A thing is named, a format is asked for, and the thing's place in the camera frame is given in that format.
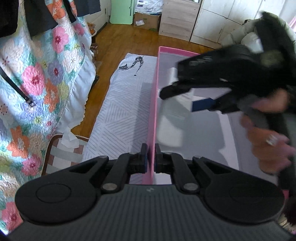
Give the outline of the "person's right hand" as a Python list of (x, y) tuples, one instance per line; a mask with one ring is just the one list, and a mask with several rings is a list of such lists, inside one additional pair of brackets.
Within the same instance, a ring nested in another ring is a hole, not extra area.
[[(264, 113), (281, 113), (290, 102), (288, 93), (277, 90), (268, 98), (253, 104), (253, 108)], [(247, 138), (252, 144), (252, 153), (259, 160), (259, 168), (267, 174), (277, 174), (290, 166), (289, 157), (295, 154), (295, 148), (288, 145), (289, 139), (272, 130), (257, 128), (251, 119), (243, 115), (241, 125), (246, 129)]]

